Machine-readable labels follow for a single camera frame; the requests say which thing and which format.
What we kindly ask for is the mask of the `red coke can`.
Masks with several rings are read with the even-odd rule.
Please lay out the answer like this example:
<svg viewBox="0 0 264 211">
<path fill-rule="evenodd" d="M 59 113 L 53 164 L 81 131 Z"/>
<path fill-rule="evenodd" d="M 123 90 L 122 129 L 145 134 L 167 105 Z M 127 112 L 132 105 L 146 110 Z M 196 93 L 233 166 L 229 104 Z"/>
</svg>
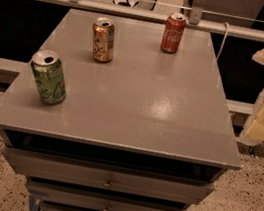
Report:
<svg viewBox="0 0 264 211">
<path fill-rule="evenodd" d="M 174 12 L 168 16 L 160 47 L 162 51 L 171 54 L 177 52 L 184 28 L 186 27 L 186 21 L 184 14 Z"/>
</svg>

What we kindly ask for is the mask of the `grey drawer cabinet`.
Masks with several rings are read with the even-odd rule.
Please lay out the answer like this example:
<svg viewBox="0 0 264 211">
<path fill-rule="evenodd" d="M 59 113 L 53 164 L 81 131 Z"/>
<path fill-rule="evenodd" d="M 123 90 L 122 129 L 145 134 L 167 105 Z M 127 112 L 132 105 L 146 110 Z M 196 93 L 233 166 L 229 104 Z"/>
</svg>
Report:
<svg viewBox="0 0 264 211">
<path fill-rule="evenodd" d="M 189 29 L 165 54 L 162 25 L 119 18 L 101 64 L 94 19 L 72 10 L 45 43 L 63 61 L 62 103 L 41 103 L 26 68 L 0 98 L 4 156 L 43 211 L 187 211 L 240 166 L 211 38 Z"/>
</svg>

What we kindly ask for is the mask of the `green soda can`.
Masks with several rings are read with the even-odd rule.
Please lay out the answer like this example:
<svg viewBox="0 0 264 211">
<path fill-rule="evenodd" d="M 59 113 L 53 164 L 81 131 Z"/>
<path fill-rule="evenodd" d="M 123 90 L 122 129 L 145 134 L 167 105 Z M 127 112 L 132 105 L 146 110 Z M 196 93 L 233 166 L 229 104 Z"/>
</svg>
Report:
<svg viewBox="0 0 264 211">
<path fill-rule="evenodd" d="M 40 100 L 48 105 L 59 104 L 66 97 L 65 77 L 59 55 L 51 50 L 39 50 L 31 59 L 31 69 Z"/>
</svg>

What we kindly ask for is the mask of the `orange soda can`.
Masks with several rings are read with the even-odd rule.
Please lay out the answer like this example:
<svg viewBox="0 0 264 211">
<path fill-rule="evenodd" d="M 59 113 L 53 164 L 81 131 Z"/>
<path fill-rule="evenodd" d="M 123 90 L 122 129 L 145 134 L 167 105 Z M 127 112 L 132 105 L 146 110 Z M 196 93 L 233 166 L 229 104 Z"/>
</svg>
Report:
<svg viewBox="0 0 264 211">
<path fill-rule="evenodd" d="M 92 25 L 93 28 L 93 58 L 97 62 L 110 62 L 114 55 L 114 23 L 110 18 L 97 18 Z"/>
</svg>

